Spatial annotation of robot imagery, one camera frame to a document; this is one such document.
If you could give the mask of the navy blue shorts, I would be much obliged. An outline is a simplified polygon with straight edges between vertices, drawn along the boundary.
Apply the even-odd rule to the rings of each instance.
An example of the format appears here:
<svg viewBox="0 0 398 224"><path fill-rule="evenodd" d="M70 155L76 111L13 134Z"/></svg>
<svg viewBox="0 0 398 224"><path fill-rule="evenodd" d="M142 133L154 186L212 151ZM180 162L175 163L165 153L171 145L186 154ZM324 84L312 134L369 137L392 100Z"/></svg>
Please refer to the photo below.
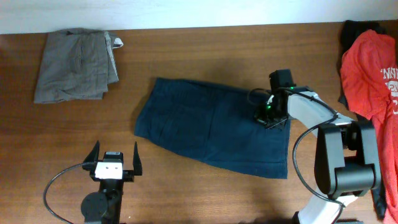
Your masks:
<svg viewBox="0 0 398 224"><path fill-rule="evenodd" d="M157 78L134 134L211 166L286 179L290 121L269 129L257 122L256 105L266 100L232 86Z"/></svg>

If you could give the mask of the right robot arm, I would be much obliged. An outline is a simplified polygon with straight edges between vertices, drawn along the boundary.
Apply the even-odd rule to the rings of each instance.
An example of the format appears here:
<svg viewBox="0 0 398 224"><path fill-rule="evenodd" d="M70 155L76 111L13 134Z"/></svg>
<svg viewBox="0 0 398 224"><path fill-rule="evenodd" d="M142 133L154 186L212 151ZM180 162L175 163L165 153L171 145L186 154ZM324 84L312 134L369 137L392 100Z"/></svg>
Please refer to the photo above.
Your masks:
<svg viewBox="0 0 398 224"><path fill-rule="evenodd" d="M269 98L257 106L254 119L267 129L290 119L306 127L295 141L292 162L312 197L303 209L295 212L292 223L339 223L350 203L381 185L374 126L370 121L355 121L340 114L309 87L297 86L289 69L272 72L269 81ZM306 183L297 164L299 143L310 133L317 139L315 189Z"/></svg>

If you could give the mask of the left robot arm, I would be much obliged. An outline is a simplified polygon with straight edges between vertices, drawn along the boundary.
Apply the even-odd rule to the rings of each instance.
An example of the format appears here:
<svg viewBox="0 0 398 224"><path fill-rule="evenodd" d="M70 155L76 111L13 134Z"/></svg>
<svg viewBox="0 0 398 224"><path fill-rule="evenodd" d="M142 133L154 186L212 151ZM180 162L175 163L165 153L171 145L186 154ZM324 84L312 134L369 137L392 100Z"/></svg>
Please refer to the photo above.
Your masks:
<svg viewBox="0 0 398 224"><path fill-rule="evenodd" d="M134 145L132 169L123 169L121 152L105 152L99 159L100 143L96 142L83 161L83 169L90 173L93 181L99 182L99 190L88 194L81 203L85 223L115 223L120 221L123 187L142 175L142 163L137 144Z"/></svg>

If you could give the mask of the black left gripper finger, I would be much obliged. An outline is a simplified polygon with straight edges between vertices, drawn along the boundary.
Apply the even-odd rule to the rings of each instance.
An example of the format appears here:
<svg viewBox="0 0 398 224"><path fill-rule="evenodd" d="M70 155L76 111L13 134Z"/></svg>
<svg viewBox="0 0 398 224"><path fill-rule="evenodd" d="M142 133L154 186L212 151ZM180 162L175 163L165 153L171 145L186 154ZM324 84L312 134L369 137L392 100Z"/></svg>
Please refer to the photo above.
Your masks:
<svg viewBox="0 0 398 224"><path fill-rule="evenodd" d="M100 142L96 141L91 152L86 156L83 161L83 170L95 170L96 163L98 162L100 152Z"/></svg>
<svg viewBox="0 0 398 224"><path fill-rule="evenodd" d="M133 171L134 175L142 175L142 162L138 152L137 142L134 143L134 154L133 154Z"/></svg>

